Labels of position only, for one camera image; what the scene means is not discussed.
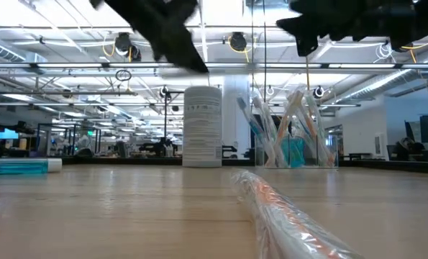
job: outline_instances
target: fluorescent light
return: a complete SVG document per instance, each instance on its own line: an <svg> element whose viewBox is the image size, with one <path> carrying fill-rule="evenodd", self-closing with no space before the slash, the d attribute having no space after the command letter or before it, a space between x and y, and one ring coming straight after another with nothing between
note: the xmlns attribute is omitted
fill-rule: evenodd
<svg viewBox="0 0 428 259"><path fill-rule="evenodd" d="M206 63L208 68L245 68L249 63Z"/></svg>
<svg viewBox="0 0 428 259"><path fill-rule="evenodd" d="M49 111L49 112L58 112L57 110L54 110L54 109L49 108L49 107L41 106L40 108L41 108L41 109L44 109L44 110L46 110L46 111Z"/></svg>
<svg viewBox="0 0 428 259"><path fill-rule="evenodd" d="M319 107L359 107L360 104L321 104Z"/></svg>
<svg viewBox="0 0 428 259"><path fill-rule="evenodd" d="M68 106L69 104L55 104L55 103L51 103L51 104L33 104L36 106Z"/></svg>
<svg viewBox="0 0 428 259"><path fill-rule="evenodd" d="M109 65L111 68L153 68L165 63L110 63Z"/></svg>
<svg viewBox="0 0 428 259"><path fill-rule="evenodd" d="M108 58L104 57L104 56L100 56L99 58L103 59L103 60L106 60L108 63L110 62L110 60Z"/></svg>
<svg viewBox="0 0 428 259"><path fill-rule="evenodd" d="M410 71L411 71L411 69L404 69L404 70L402 70L402 71L400 71L398 73L393 73L391 76L388 76L388 77L386 77L386 78L384 78L384 79L382 79L380 81L377 81L377 82L375 82L375 83L373 83L373 84L371 84L369 86L366 86L366 87L360 89L359 91L351 93L351 94L347 95L346 97L343 97L342 99L336 100L335 103L339 103L340 101L348 99L351 96L354 96L354 95L356 95L356 94L358 94L358 93L360 93L362 91L365 91L365 90L368 90L368 91L375 90L375 89L383 86L385 83L388 83L389 81L392 81L392 80L398 78L399 76L402 76L403 74L408 73Z"/></svg>
<svg viewBox="0 0 428 259"><path fill-rule="evenodd" d="M12 98L12 99L16 99L16 100L19 100L19 101L31 101L32 100L32 98L30 98L28 96L25 96L25 95L22 95L22 94L3 94L3 96L4 97L9 97L9 98Z"/></svg>
<svg viewBox="0 0 428 259"><path fill-rule="evenodd" d="M30 68L26 63L0 63L0 68Z"/></svg>
<svg viewBox="0 0 428 259"><path fill-rule="evenodd" d="M108 106L109 104L97 104L97 103L92 103L92 104L88 104L88 103L72 103L72 105L74 105L74 106Z"/></svg>
<svg viewBox="0 0 428 259"><path fill-rule="evenodd" d="M259 67L264 68L265 64L260 64ZM309 68L320 68L321 64L308 64ZM266 64L266 68L306 68L305 63L291 63L291 64L285 64L285 63L271 63Z"/></svg>
<svg viewBox="0 0 428 259"><path fill-rule="evenodd" d="M111 113L114 113L114 114L117 114L117 115L121 114L121 111L118 108L114 107L114 106L108 106L106 109L109 112L111 112Z"/></svg>
<svg viewBox="0 0 428 259"><path fill-rule="evenodd" d="M79 112L63 112L64 114L67 114L68 116L72 117L84 117L85 115Z"/></svg>
<svg viewBox="0 0 428 259"><path fill-rule="evenodd" d="M41 63L39 68L101 68L100 63Z"/></svg>
<svg viewBox="0 0 428 259"><path fill-rule="evenodd" d="M329 68L393 68L396 64L330 64Z"/></svg>
<svg viewBox="0 0 428 259"><path fill-rule="evenodd" d="M27 103L0 103L0 106L29 106Z"/></svg>

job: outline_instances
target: metal pipe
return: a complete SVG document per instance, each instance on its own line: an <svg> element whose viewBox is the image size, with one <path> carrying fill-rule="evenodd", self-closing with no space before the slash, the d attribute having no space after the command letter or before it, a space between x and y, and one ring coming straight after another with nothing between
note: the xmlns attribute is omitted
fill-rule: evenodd
<svg viewBox="0 0 428 259"><path fill-rule="evenodd" d="M99 129L99 153L100 153L100 144L101 144L101 129Z"/></svg>
<svg viewBox="0 0 428 259"><path fill-rule="evenodd" d="M96 144L94 145L94 147L95 147L94 154L97 154L97 140L99 140L99 130L96 129L95 132L96 132Z"/></svg>
<svg viewBox="0 0 428 259"><path fill-rule="evenodd" d="M99 30L99 31L112 31L112 30L116 30L116 31L122 31L122 30L130 30L129 26L97 26L97 27L86 27L86 26L80 26L80 28L82 30ZM263 26L254 26L254 28L264 28ZM279 27L277 26L267 26L267 29L275 29L275 30L281 30ZM26 27L19 27L19 26L0 26L0 31L5 31L5 30L50 30L52 29L51 27L48 26L26 26ZM78 27L74 27L74 26L59 26L58 29L60 30L77 30ZM200 29L199 26L196 25L187 25L186 29ZM235 30L235 29L250 29L250 26L247 25L206 25L206 29L231 29L231 30Z"/></svg>
<svg viewBox="0 0 428 259"><path fill-rule="evenodd" d="M0 103L0 106L30 106L30 105L35 105L35 106L129 106L129 107L136 107L136 106L141 106L141 107L148 107L151 109L155 109L155 107L157 106L164 106L165 108L167 107L167 105L165 104L142 104L142 103L114 103L114 104L102 104L102 103L92 103L92 104L88 104L88 103L64 103L64 104L59 104L59 103L29 103L29 102L8 102L8 103ZM184 104L174 104L177 106L184 106ZM280 106L282 107L283 104L269 104L270 108L273 107L277 107ZM338 108L343 108L343 107L360 107L360 104L317 104L318 107L338 107Z"/></svg>
<svg viewBox="0 0 428 259"><path fill-rule="evenodd" d="M311 73L317 73L317 74L324 74L324 73L337 73L337 74L345 74L345 75L371 75L371 74L386 74L386 73L391 73L391 71L394 71L394 69L337 69L337 70L333 70L333 69L325 69L325 68L310 68L310 72ZM249 71L247 71L245 68L233 68L233 69L229 69L228 71L226 71L225 69L223 70L216 70L215 68L211 68L210 69L210 75L211 76L222 76L222 75L229 75L229 74L233 74L233 73L239 73L239 74L247 74L249 73ZM262 68L259 69L255 69L256 73L260 73L263 72ZM268 73L303 73L304 71L301 68L268 68L267 69ZM42 75L37 75L35 73L11 73L11 74L3 74L0 73L0 76L11 76L11 77L15 77L15 78L26 78L26 77L40 77L40 78L51 78L51 77L58 77L58 78L77 78L77 77L94 77L94 78L107 78L107 77L113 77L115 76L116 72L100 72L100 73L89 73L87 71L80 71L78 73L76 72L50 72L50 71L46 71L46 73L42 74ZM153 72L148 72L148 73L132 73L134 76L139 76L139 77L154 77L155 74ZM186 77L186 78L193 78L196 77L196 75L190 75L187 73L184 73L183 71L181 72L177 72L177 73L160 73L159 76L161 77L166 77L166 78L182 78L182 77Z"/></svg>
<svg viewBox="0 0 428 259"><path fill-rule="evenodd" d="M8 47L2 44L2 42L0 43L0 58L8 60L9 62L23 62L26 60L25 57L10 50Z"/></svg>
<svg viewBox="0 0 428 259"><path fill-rule="evenodd" d="M144 88L147 89L147 92L151 95L151 97L153 97L158 102L161 101L159 96L157 96L155 93L153 93L153 91L151 91L151 88L147 85L147 83L145 83L140 77L135 77L135 79L137 79L137 81L139 82L139 84L141 86L143 86Z"/></svg>
<svg viewBox="0 0 428 259"><path fill-rule="evenodd" d="M419 63L408 65L408 67L406 67L408 69L397 70L387 75L375 76L349 88L349 90L342 93L341 96L328 102L338 104L349 101L350 99L374 97L397 86L421 78L419 69L421 69L420 67L426 68L428 66L428 51L420 54L418 58Z"/></svg>
<svg viewBox="0 0 428 259"><path fill-rule="evenodd" d="M67 40L69 43L71 43L72 45L74 45L81 53L83 53L84 55L92 58L87 51L85 51L80 45L76 44L76 42L74 40L72 40L66 33L64 33L61 29L59 29L54 23L52 23L49 18L47 18L46 16L44 16L41 12L39 12L38 10L36 10L36 6L32 3L27 3L25 0L19 0L19 2L21 4L23 4L24 6L26 6L28 9L32 10L34 13L38 14L40 17L42 17L49 25L50 27L55 30L56 32L58 32L65 40Z"/></svg>
<svg viewBox="0 0 428 259"><path fill-rule="evenodd" d="M73 126L73 148L71 149L71 155L75 155L75 141L76 141L76 124Z"/></svg>
<svg viewBox="0 0 428 259"><path fill-rule="evenodd" d="M164 95L164 142L168 136L168 95Z"/></svg>
<svg viewBox="0 0 428 259"><path fill-rule="evenodd" d="M426 89L426 88L428 88L428 81L425 82L425 83L423 83L423 84L421 84L421 85L419 85L419 86L415 86L415 87L413 87L411 89L400 91L400 92L395 93L395 94L389 94L388 96L389 97L396 97L397 98L397 97L405 96L407 94L412 94L412 93L414 93L416 91L420 91L420 90Z"/></svg>
<svg viewBox="0 0 428 259"><path fill-rule="evenodd" d="M209 62L208 57L207 57L206 25L204 24L203 13L204 13L203 0L199 0L199 17L201 20L202 54L204 56L204 62Z"/></svg>
<svg viewBox="0 0 428 259"><path fill-rule="evenodd" d="M29 91L24 91L24 92L18 92L18 91L0 91L0 95L4 95L4 94L21 94L21 95L39 95L39 96L44 96L44 95L96 95L96 94L100 94L100 95L113 95L113 96L118 96L118 95L132 95L135 96L135 93L132 92L101 92L101 91L80 91L80 92L58 92L58 91L38 91L38 92L29 92Z"/></svg>

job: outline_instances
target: white cylindrical container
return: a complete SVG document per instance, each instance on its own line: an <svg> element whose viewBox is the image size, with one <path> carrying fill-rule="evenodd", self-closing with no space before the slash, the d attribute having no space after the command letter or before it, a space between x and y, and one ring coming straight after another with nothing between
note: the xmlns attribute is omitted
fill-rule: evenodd
<svg viewBox="0 0 428 259"><path fill-rule="evenodd" d="M185 90L183 166L222 166L222 92L210 86Z"/></svg>
<svg viewBox="0 0 428 259"><path fill-rule="evenodd" d="M54 173L62 171L62 159L61 158L48 158L47 159L47 172Z"/></svg>

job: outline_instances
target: yellow cable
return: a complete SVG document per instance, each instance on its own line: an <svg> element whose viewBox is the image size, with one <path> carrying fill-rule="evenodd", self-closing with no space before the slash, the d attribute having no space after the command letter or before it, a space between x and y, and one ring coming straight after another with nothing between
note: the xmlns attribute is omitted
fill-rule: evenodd
<svg viewBox="0 0 428 259"><path fill-rule="evenodd" d="M410 50L410 55L412 56L412 60L414 61L414 63L416 63L416 58L413 50Z"/></svg>
<svg viewBox="0 0 428 259"><path fill-rule="evenodd" d="M111 54L108 54L108 52L105 50L106 36L104 38L104 44L101 46L101 49L104 51L104 54L107 55L107 56L109 56L109 57L113 56L113 54L114 54L114 49L115 49L114 43L115 43L115 39L116 38L114 38L114 40L113 40L113 51L111 52Z"/></svg>
<svg viewBox="0 0 428 259"><path fill-rule="evenodd" d="M309 91L309 61L308 61L308 56L306 56L306 85L308 86L308 91Z"/></svg>
<svg viewBox="0 0 428 259"><path fill-rule="evenodd" d="M129 63L132 62L132 47L129 47Z"/></svg>
<svg viewBox="0 0 428 259"><path fill-rule="evenodd" d="M402 46L401 48L405 49L405 50L418 50L419 48L422 47L426 47L428 46L428 43L420 45L420 46L416 46L416 47L406 47L406 46Z"/></svg>

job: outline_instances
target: ceiling light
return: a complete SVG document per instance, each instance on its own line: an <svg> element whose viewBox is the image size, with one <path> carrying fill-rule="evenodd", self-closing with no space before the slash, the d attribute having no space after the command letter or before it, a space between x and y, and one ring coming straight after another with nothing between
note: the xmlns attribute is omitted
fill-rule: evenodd
<svg viewBox="0 0 428 259"><path fill-rule="evenodd" d="M54 104L54 103L52 103L52 104L33 104L33 105L36 105L36 106L68 106L70 104L60 104L60 103Z"/></svg>
<svg viewBox="0 0 428 259"><path fill-rule="evenodd" d="M67 114L68 116L72 117L84 117L85 115L79 112L63 112L64 114Z"/></svg>
<svg viewBox="0 0 428 259"><path fill-rule="evenodd" d="M97 104L97 103L72 103L74 106L108 106L109 104Z"/></svg>
<svg viewBox="0 0 428 259"><path fill-rule="evenodd" d="M120 115L121 114L121 111L118 108L114 107L114 106L108 106L106 109L109 112L114 113L116 115Z"/></svg>
<svg viewBox="0 0 428 259"><path fill-rule="evenodd" d="M109 65L111 68L154 68L164 64L161 64L161 63L110 63Z"/></svg>
<svg viewBox="0 0 428 259"><path fill-rule="evenodd" d="M49 107L41 106L40 108L41 108L41 109L44 109L44 110L46 110L46 111L49 111L49 112L58 112L58 110L54 110L54 109L49 108Z"/></svg>
<svg viewBox="0 0 428 259"><path fill-rule="evenodd" d="M110 60L104 56L99 57L100 59L106 60L108 63L110 62Z"/></svg>
<svg viewBox="0 0 428 259"><path fill-rule="evenodd" d="M244 63L206 63L207 68L244 68Z"/></svg>
<svg viewBox="0 0 428 259"><path fill-rule="evenodd" d="M330 64L329 68L393 68L396 64Z"/></svg>
<svg viewBox="0 0 428 259"><path fill-rule="evenodd" d="M324 95L324 89L321 86L318 86L318 88L313 90L313 97L315 99L320 99Z"/></svg>
<svg viewBox="0 0 428 259"><path fill-rule="evenodd" d="M24 63L0 63L0 68L30 68L30 66Z"/></svg>
<svg viewBox="0 0 428 259"><path fill-rule="evenodd" d="M100 63L40 63L39 68L101 68Z"/></svg>
<svg viewBox="0 0 428 259"><path fill-rule="evenodd" d="M9 97L12 99L20 100L20 101L31 101L32 98L22 95L22 94L3 94L4 97Z"/></svg>
<svg viewBox="0 0 428 259"><path fill-rule="evenodd" d="M265 64L260 64L259 67L264 68ZM320 68L321 64L308 64L308 68ZM282 64L282 63L268 63L266 68L306 68L305 63L291 63L291 64Z"/></svg>
<svg viewBox="0 0 428 259"><path fill-rule="evenodd" d="M360 107L360 104L321 104L319 107Z"/></svg>
<svg viewBox="0 0 428 259"><path fill-rule="evenodd" d="M29 106L27 103L0 103L0 106Z"/></svg>
<svg viewBox="0 0 428 259"><path fill-rule="evenodd" d="M269 94L269 95L273 95L274 94L274 89L273 89L273 87L268 87L267 89L266 89L266 93L267 94Z"/></svg>
<svg viewBox="0 0 428 259"><path fill-rule="evenodd" d="M247 41L242 32L233 32L233 35L228 39L228 43L237 52L242 52L247 47Z"/></svg>

